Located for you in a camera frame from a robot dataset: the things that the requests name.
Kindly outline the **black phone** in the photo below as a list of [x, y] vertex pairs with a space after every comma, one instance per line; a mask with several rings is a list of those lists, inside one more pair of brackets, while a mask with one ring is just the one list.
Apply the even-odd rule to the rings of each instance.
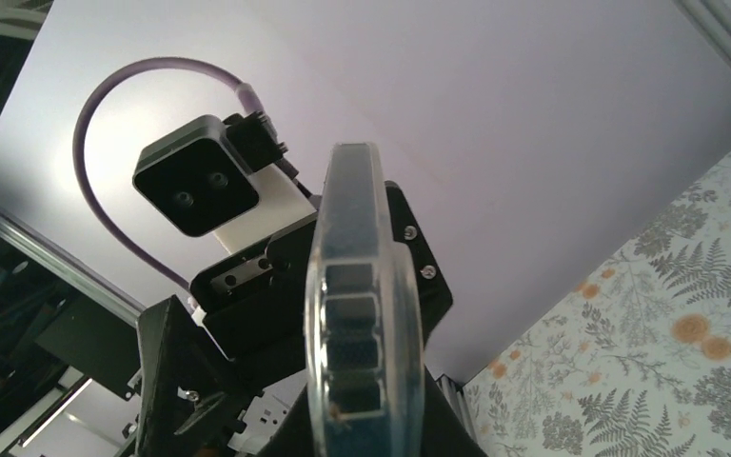
[[381, 414], [390, 456], [418, 455], [425, 368], [420, 301], [407, 246], [395, 241], [377, 147], [332, 149], [306, 271], [307, 385], [318, 455], [323, 421]]

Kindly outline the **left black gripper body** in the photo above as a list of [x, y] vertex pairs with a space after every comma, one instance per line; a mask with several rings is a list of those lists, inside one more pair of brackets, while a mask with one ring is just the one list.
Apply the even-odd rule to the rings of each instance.
[[[385, 184], [395, 241], [408, 246], [416, 272], [423, 337], [429, 338], [453, 304], [433, 252], [404, 192]], [[201, 271], [190, 292], [208, 333], [245, 379], [284, 379], [306, 366], [304, 297], [315, 215], [276, 231]]]

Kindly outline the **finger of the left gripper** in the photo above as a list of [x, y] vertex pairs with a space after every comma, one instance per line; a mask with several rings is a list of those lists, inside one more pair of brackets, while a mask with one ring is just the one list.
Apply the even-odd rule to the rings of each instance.
[[[316, 456], [313, 383], [300, 392], [286, 419], [270, 439], [272, 456]], [[484, 456], [485, 452], [471, 438], [446, 401], [431, 373], [425, 373], [424, 414], [411, 425], [421, 433], [420, 456]], [[341, 419], [323, 421], [324, 440], [321, 449], [332, 444], [329, 456], [390, 456], [394, 427], [390, 418], [381, 414], [362, 417], [343, 411]]]
[[198, 327], [178, 297], [145, 309], [137, 321], [141, 410], [137, 456], [194, 456], [226, 447], [247, 389], [232, 363]]

